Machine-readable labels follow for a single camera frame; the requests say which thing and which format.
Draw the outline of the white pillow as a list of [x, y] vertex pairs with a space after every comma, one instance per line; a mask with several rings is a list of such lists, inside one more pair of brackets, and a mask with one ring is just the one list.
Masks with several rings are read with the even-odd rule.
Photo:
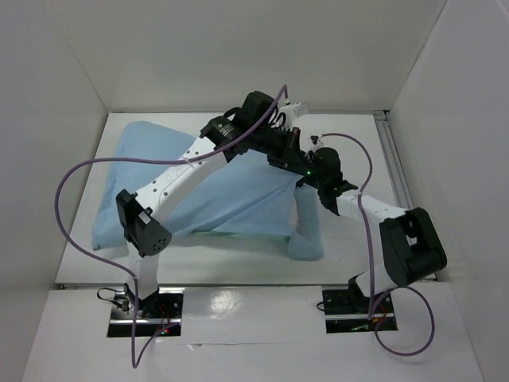
[[292, 231], [295, 231], [297, 229], [297, 226], [299, 224], [299, 214], [297, 210], [293, 210], [289, 217], [289, 228]]

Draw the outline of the light blue green pillowcase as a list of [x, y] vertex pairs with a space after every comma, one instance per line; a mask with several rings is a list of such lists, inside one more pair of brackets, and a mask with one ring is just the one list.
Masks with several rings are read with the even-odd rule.
[[[165, 171], [165, 166], [132, 163], [131, 158], [176, 160], [194, 141], [190, 134], [146, 121], [128, 123], [122, 130], [102, 200], [91, 228], [91, 246], [98, 251], [125, 244], [115, 198], [134, 192]], [[174, 236], [222, 233], [234, 236], [288, 240], [292, 260], [322, 259], [320, 221], [315, 190], [299, 186], [299, 176], [270, 166], [263, 154], [248, 151], [208, 176], [169, 214], [163, 226]], [[295, 231], [289, 228], [293, 210], [299, 214]]]

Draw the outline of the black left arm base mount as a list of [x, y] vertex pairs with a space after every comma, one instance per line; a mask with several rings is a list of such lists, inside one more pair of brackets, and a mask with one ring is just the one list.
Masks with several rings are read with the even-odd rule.
[[155, 299], [140, 310], [128, 299], [124, 290], [102, 287], [96, 297], [111, 305], [107, 328], [109, 338], [127, 338], [131, 336], [132, 321], [136, 318], [135, 337], [179, 337], [184, 305], [184, 291], [161, 288]]

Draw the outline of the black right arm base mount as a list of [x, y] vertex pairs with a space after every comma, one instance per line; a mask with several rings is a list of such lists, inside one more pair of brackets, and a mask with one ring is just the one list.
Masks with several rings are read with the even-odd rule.
[[397, 331], [398, 325], [391, 296], [385, 297], [375, 309], [372, 319], [367, 318], [369, 297], [349, 281], [346, 287], [325, 288], [316, 308], [324, 314], [326, 333], [366, 333]]

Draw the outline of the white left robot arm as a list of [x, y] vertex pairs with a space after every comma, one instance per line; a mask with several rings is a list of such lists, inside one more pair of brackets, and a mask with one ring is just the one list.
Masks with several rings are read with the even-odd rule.
[[286, 99], [279, 107], [267, 94], [251, 92], [241, 107], [211, 119], [179, 159], [149, 184], [134, 193], [124, 189], [117, 194], [130, 257], [125, 293], [132, 312], [146, 318], [156, 310], [159, 255], [172, 239], [162, 222], [208, 176], [248, 150], [265, 154], [280, 169], [309, 175], [294, 125], [308, 111], [304, 103]]

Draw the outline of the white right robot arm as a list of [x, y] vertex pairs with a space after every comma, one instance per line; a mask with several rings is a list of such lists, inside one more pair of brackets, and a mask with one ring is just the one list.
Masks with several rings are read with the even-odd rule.
[[422, 208], [403, 209], [365, 195], [344, 179], [336, 150], [322, 147], [307, 154], [305, 183], [317, 189], [322, 206], [331, 213], [361, 222], [381, 240], [383, 261], [368, 262], [368, 270], [348, 280], [340, 304], [369, 314], [381, 293], [407, 287], [444, 269], [447, 256], [430, 215]]

